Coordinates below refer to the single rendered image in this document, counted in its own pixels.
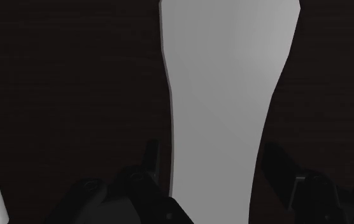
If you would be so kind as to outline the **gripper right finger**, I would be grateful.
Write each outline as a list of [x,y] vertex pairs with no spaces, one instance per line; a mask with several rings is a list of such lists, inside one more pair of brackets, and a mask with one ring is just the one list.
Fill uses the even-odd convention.
[[339,187],[327,175],[297,165],[276,143],[266,143],[261,169],[295,224],[354,224],[354,188]]

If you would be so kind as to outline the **pale grey tapered flat object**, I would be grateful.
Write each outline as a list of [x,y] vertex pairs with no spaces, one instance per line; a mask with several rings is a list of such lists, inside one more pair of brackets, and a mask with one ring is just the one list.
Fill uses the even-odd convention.
[[299,0],[161,0],[172,195],[194,224],[248,224],[257,153]]

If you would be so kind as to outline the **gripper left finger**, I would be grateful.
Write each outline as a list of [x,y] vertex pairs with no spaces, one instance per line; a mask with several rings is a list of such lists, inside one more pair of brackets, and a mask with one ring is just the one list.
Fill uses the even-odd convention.
[[160,144],[147,142],[141,165],[123,168],[112,184],[81,179],[44,224],[194,224],[179,203],[159,187]]

